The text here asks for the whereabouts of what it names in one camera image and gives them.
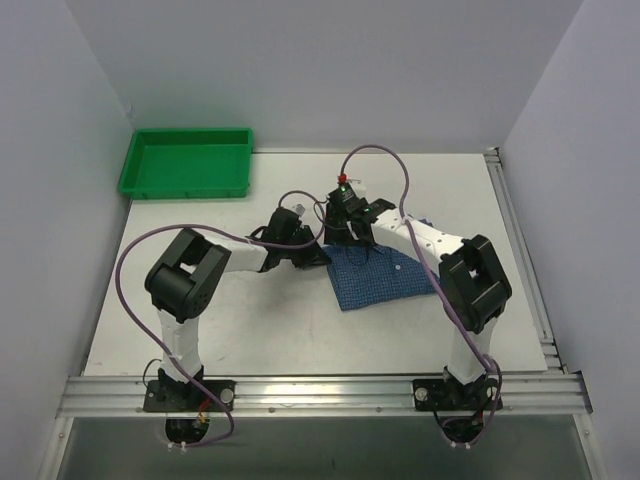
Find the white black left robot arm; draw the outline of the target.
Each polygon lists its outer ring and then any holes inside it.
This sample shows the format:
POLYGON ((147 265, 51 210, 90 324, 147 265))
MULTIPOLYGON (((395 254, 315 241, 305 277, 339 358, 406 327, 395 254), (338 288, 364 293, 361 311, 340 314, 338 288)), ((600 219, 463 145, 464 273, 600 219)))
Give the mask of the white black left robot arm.
POLYGON ((158 370, 160 387, 180 411, 202 399, 204 366, 199 356, 199 317, 211 303, 225 273, 266 273, 283 261, 301 270, 327 266, 331 259, 300 215, 277 208, 265 226, 245 242, 209 238, 184 227, 151 268, 144 282, 161 320, 168 347, 158 370))

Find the blue checked long sleeve shirt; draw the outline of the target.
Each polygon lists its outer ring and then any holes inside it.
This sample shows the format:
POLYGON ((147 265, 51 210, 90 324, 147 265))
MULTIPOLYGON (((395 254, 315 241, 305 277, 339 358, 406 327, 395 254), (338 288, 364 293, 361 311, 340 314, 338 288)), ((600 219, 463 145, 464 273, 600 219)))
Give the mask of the blue checked long sleeve shirt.
POLYGON ((384 246, 326 245, 327 273, 341 311, 436 291, 419 261, 384 246))

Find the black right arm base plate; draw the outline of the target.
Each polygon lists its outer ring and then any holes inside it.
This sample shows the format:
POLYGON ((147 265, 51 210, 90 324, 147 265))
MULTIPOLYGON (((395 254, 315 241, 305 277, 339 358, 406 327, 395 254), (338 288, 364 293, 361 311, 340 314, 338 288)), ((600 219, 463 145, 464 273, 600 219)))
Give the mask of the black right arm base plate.
POLYGON ((497 389, 498 380, 487 374, 468 384, 444 375, 412 381, 414 408, 423 412, 490 411, 497 389))

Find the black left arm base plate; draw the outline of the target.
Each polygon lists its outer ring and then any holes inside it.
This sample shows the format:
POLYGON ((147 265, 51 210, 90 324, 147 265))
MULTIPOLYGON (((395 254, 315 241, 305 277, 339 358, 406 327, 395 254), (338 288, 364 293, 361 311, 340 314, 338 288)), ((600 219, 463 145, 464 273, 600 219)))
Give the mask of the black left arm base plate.
MULTIPOLYGON (((203 386, 214 394, 229 410, 233 409, 236 383, 229 379, 204 379, 203 386)), ((150 413, 221 412, 222 408, 192 383, 148 383, 142 410, 150 413)))

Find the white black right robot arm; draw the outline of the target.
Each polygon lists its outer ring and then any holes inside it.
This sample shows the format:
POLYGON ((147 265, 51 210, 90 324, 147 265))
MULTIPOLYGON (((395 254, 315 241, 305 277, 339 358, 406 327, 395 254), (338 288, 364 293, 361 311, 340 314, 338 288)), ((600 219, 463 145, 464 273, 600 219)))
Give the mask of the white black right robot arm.
POLYGON ((339 243, 396 250, 422 264, 435 282, 446 315, 455 326, 450 358, 452 377, 443 385, 446 402, 465 409, 479 397, 477 380, 497 372, 490 344, 497 319, 512 287, 491 241, 483 235, 463 238, 440 231, 384 199, 358 196, 350 184, 327 195, 327 220, 339 243))

